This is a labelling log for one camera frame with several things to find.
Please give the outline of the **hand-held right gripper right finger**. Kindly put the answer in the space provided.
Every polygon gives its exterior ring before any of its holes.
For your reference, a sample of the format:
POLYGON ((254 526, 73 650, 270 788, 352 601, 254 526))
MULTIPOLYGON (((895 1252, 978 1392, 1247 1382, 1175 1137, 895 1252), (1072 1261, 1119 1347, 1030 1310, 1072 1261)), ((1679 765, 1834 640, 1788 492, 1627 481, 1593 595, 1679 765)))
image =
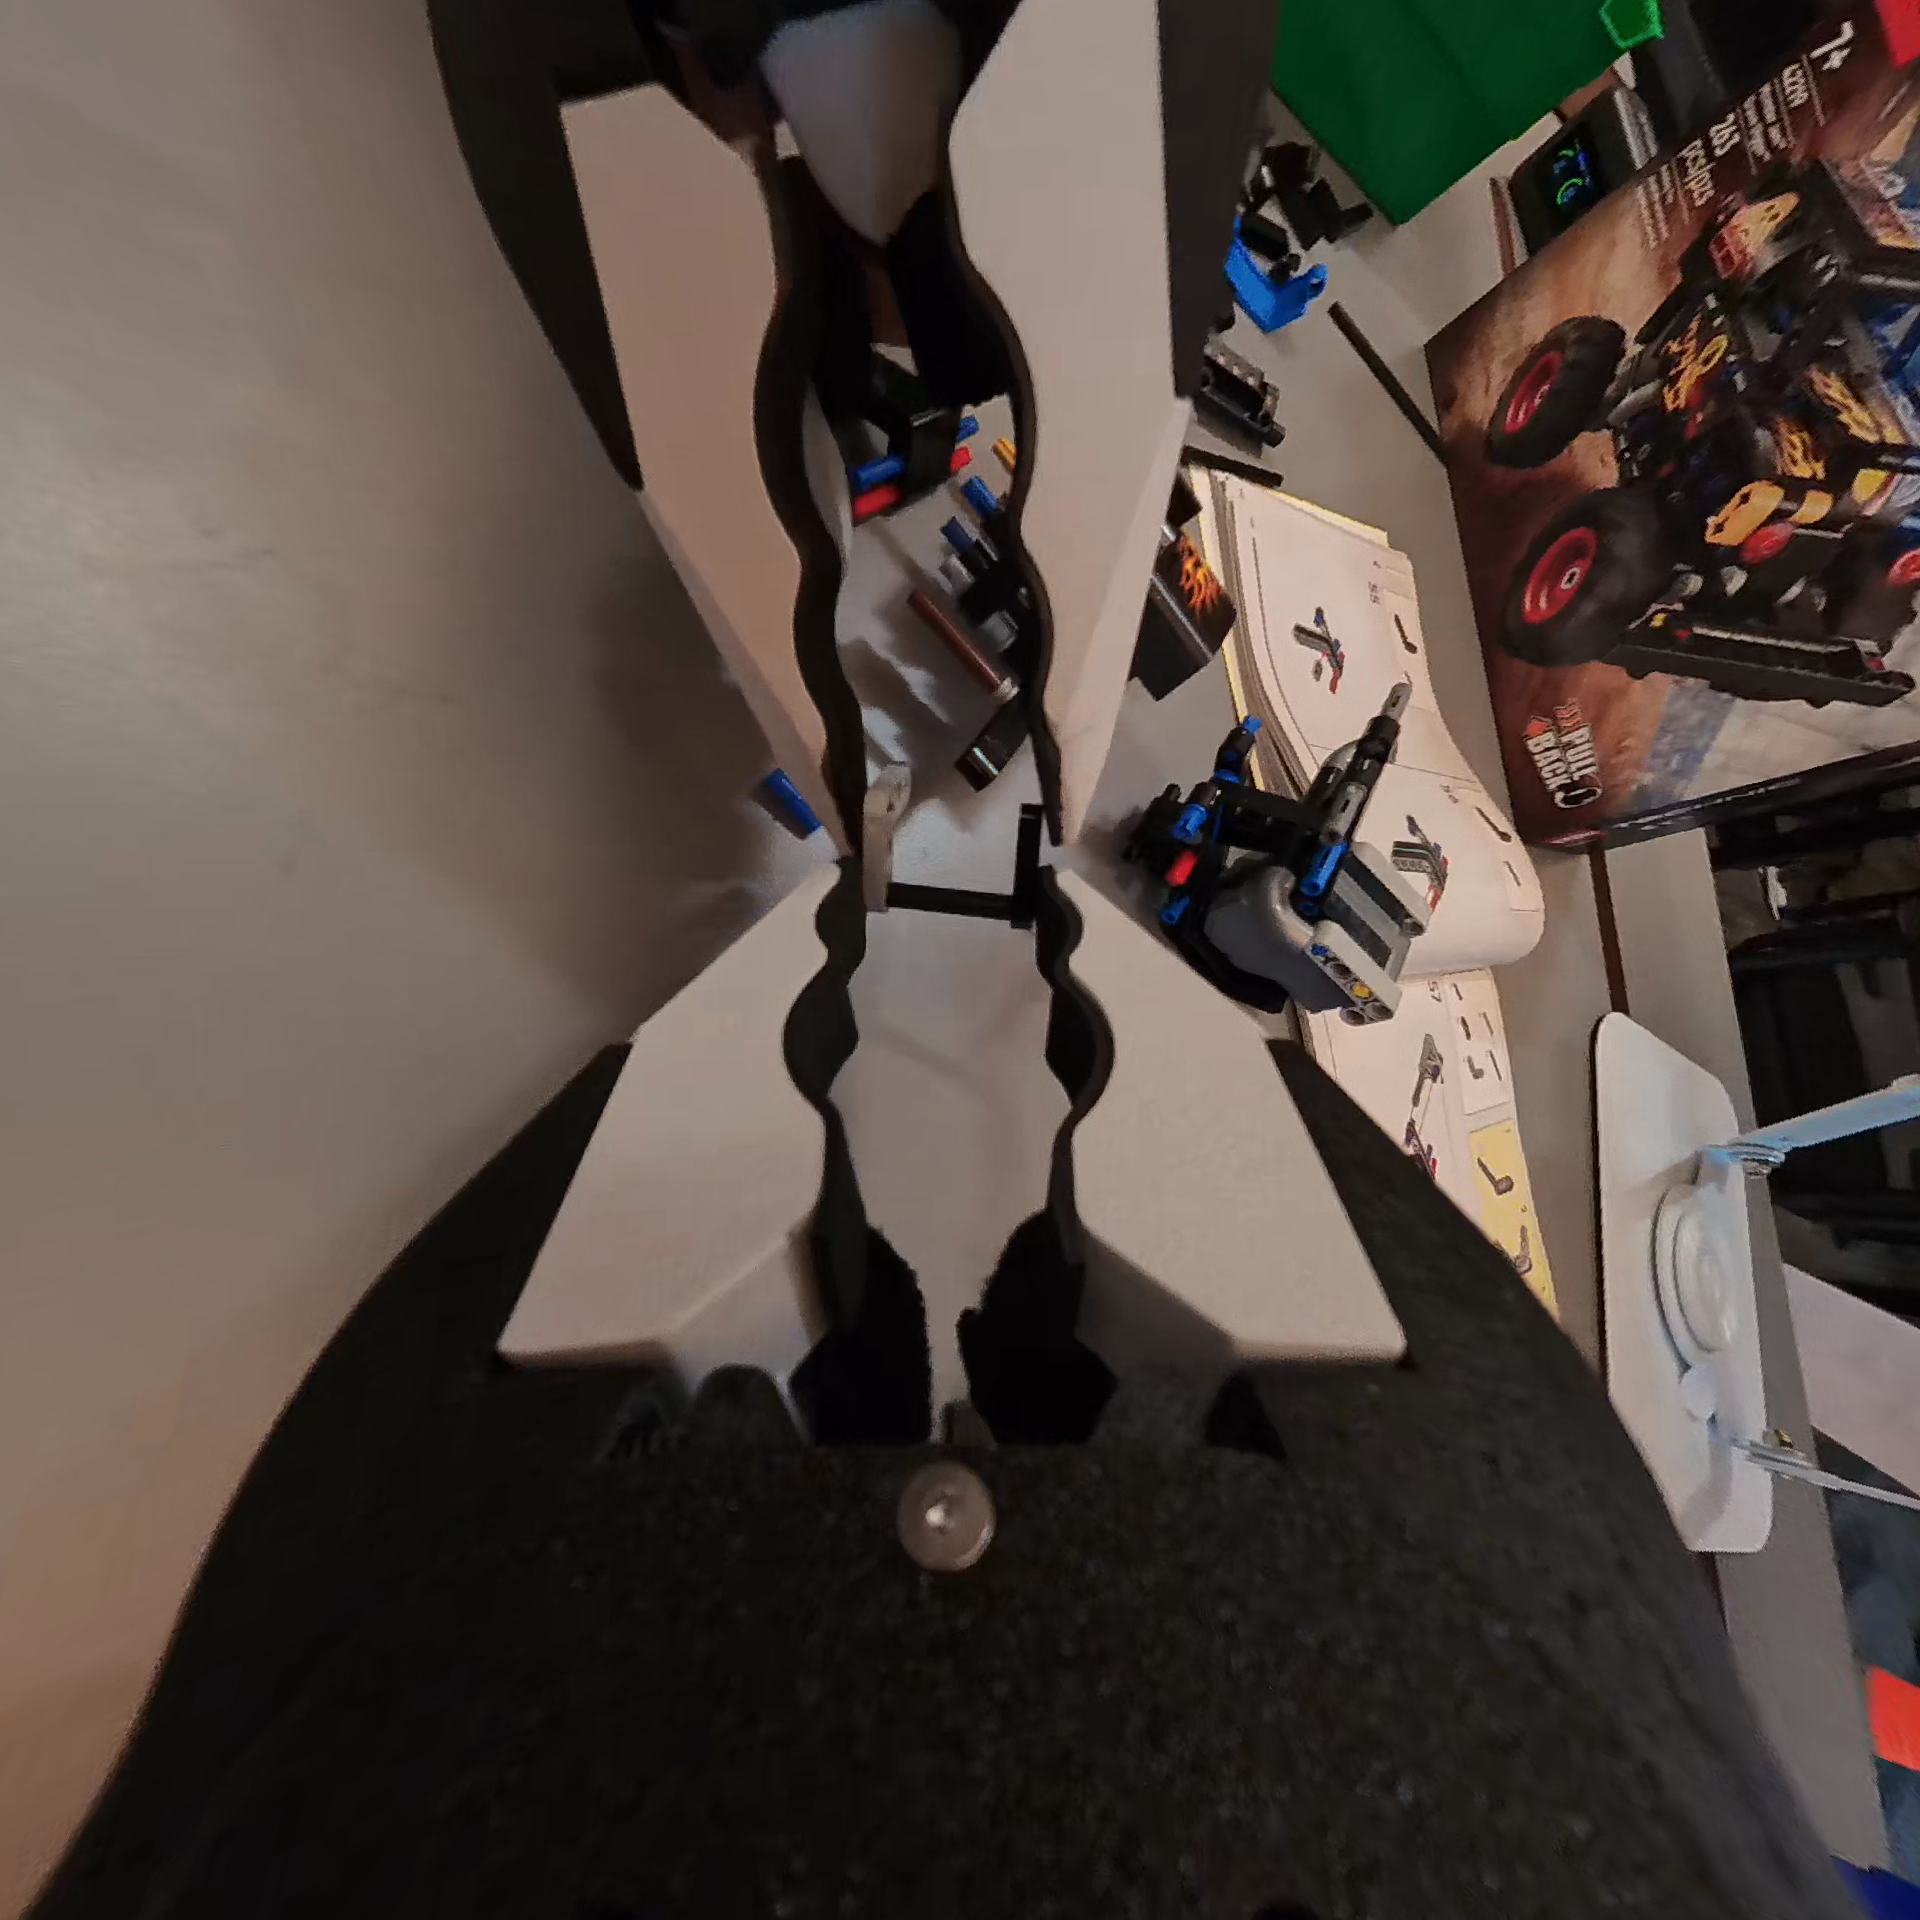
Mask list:
POLYGON ((1058 866, 1033 954, 1069 1115, 1040 1209, 953 1327, 986 1433, 1081 1447, 1130 1382, 1211 1411, 1252 1372, 1403 1365, 1403 1318, 1261 1028, 1058 866))

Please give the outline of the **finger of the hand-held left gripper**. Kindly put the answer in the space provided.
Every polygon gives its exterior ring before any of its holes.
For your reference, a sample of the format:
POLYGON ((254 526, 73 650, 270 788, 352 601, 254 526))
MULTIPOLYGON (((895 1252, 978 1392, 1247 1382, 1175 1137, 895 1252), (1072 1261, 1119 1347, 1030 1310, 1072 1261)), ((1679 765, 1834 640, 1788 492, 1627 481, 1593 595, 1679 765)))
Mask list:
POLYGON ((781 173, 679 98, 566 109, 640 506, 771 769, 860 853, 866 757, 832 615, 843 552, 805 475, 805 228, 781 173))
POLYGON ((1016 526, 1047 601, 1052 838, 1091 814, 1188 420, 1175 391, 1155 3, 1018 3, 951 135, 958 234, 1018 360, 1016 526))

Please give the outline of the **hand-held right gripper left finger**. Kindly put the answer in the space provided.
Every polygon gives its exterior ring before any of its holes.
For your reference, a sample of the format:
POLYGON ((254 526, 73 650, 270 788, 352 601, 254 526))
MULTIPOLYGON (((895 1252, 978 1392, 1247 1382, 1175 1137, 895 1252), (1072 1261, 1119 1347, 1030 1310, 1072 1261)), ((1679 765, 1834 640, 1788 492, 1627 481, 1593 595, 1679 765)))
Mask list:
POLYGON ((920 1447, 932 1341, 832 1084, 866 954, 857 865, 802 877, 649 1016, 500 1332, 525 1366, 761 1372, 816 1443, 920 1447))

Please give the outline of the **pile of Lego parts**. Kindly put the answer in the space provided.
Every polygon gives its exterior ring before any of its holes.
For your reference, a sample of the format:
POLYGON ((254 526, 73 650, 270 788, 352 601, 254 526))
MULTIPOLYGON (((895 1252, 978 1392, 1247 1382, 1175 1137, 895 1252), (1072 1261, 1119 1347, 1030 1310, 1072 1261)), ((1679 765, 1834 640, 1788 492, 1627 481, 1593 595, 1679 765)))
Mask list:
POLYGON ((980 689, 986 721, 953 769, 975 790, 1000 780, 1033 732, 1025 689, 1048 655, 1048 689, 1087 684, 1091 661, 1064 659, 1072 619, 1093 619, 1108 646, 1134 637, 1124 682, 1161 699, 1203 669, 1236 626, 1236 601, 1188 536, 1198 496, 1180 477, 1187 400, 1122 405, 1101 382, 1040 388, 1040 477, 1021 512, 1047 606, 1006 558, 1006 504, 970 468, 980 425, 934 400, 920 370, 879 350, 832 350, 828 420, 860 420, 886 452, 847 467, 853 521, 879 526, 932 496, 932 454, 967 485, 975 521, 947 518, 941 576, 910 581, 910 627, 980 689))

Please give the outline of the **thin black toy axle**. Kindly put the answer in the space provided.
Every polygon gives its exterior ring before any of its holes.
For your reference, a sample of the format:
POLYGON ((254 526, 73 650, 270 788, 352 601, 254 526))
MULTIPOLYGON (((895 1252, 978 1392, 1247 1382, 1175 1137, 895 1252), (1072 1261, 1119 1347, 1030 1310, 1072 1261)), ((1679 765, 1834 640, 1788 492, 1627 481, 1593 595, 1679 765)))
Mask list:
POLYGON ((1047 810, 1036 802, 1018 808, 1016 833, 1016 877, 1013 891, 975 891, 975 887, 923 887, 923 884, 886 884, 884 909, 958 918, 958 920, 994 920, 1018 930, 1036 925, 1040 906, 1040 838, 1047 810))

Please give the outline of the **light grey L-shaped toy beam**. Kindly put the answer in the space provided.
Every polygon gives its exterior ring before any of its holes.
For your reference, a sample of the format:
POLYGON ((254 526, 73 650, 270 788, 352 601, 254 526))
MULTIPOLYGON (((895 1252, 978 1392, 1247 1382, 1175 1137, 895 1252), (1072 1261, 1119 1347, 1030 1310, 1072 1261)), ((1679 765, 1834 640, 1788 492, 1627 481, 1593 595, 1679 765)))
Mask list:
POLYGON ((914 773, 905 761, 886 761, 866 776, 860 814, 860 899, 862 911, 886 911, 895 887, 895 843, 914 802, 914 773))

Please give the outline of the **monster truck toy set box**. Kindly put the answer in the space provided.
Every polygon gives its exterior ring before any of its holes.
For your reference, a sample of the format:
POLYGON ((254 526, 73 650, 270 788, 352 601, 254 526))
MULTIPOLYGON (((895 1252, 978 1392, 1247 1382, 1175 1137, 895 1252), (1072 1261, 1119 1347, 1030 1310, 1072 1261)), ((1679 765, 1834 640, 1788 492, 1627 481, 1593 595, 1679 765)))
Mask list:
POLYGON ((1506 799, 1918 780, 1918 3, 1849 3, 1429 342, 1506 799))

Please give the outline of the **blue toy panel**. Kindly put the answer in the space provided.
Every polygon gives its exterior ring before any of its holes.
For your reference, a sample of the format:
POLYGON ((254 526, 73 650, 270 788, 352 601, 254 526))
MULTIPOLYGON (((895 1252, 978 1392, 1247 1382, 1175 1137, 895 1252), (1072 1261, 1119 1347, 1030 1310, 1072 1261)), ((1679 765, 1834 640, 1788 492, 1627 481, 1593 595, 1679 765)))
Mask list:
POLYGON ((1298 321, 1321 299, 1328 268, 1304 263, 1280 223, 1261 211, 1236 216, 1236 242, 1223 263, 1236 308, 1266 335, 1298 321))

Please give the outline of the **long black toy axle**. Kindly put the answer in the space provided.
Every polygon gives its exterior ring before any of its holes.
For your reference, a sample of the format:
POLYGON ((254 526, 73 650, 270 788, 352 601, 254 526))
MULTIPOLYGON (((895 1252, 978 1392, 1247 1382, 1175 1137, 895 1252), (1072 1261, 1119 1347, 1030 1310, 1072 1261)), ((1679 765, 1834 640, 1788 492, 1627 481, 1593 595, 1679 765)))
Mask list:
POLYGON ((1350 316, 1339 299, 1328 299, 1326 308, 1334 331, 1339 342, 1355 353, 1365 370, 1376 380, 1376 388, 1385 395, 1385 400, 1403 414, 1403 420, 1420 434, 1420 444, 1433 452, 1435 461, 1445 461, 1445 444, 1429 418, 1429 408, 1414 399, 1414 391, 1403 382, 1403 375, 1385 362, 1385 357, 1372 343, 1365 327, 1350 316))

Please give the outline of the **toy chassis with grey motor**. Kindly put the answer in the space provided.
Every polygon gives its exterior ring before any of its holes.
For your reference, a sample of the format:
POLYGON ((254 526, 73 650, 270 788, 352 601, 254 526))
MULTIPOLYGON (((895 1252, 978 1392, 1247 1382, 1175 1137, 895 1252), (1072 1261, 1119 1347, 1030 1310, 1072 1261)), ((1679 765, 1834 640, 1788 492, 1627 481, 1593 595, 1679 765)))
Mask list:
POLYGON ((1403 703, 1385 699, 1304 799, 1252 784, 1261 721, 1220 746, 1207 780, 1165 788, 1130 827, 1122 856, 1161 887, 1159 928, 1211 987, 1275 1016, 1385 1021, 1403 1006, 1429 899, 1358 838, 1394 761, 1403 703))

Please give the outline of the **building instruction booklet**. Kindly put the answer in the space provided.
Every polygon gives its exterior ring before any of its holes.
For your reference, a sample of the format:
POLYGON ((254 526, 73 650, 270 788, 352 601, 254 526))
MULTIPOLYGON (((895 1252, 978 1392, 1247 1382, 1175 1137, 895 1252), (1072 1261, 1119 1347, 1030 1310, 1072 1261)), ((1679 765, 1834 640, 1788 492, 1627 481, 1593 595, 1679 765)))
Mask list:
POLYGON ((1259 784, 1305 799, 1382 709, 1399 742, 1358 802, 1355 850, 1425 911, 1403 937, 1399 1010, 1298 1010, 1305 1052, 1380 1122, 1558 1314, 1525 1175, 1497 968, 1541 944, 1545 891, 1453 742, 1425 646, 1414 564, 1382 531, 1285 490, 1188 467, 1198 536, 1236 606, 1227 678, 1261 721, 1259 784))

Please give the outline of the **stacked green plastic bins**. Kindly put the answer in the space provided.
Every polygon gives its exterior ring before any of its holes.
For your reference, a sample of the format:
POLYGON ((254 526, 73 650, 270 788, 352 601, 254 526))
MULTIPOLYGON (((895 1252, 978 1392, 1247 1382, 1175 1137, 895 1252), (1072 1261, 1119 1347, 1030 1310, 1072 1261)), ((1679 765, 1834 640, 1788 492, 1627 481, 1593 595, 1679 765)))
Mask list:
POLYGON ((1664 30, 1664 3, 1280 3, 1270 83, 1410 223, 1664 30))

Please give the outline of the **black device lit screen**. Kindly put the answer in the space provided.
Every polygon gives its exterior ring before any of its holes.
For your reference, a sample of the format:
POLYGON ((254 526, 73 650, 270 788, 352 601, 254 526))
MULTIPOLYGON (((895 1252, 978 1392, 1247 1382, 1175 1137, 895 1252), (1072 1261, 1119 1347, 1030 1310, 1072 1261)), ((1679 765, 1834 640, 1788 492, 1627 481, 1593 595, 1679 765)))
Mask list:
POLYGON ((1650 117, 1631 88, 1605 88, 1577 117, 1560 117, 1506 177, 1522 259, 1541 252, 1655 157, 1650 117))

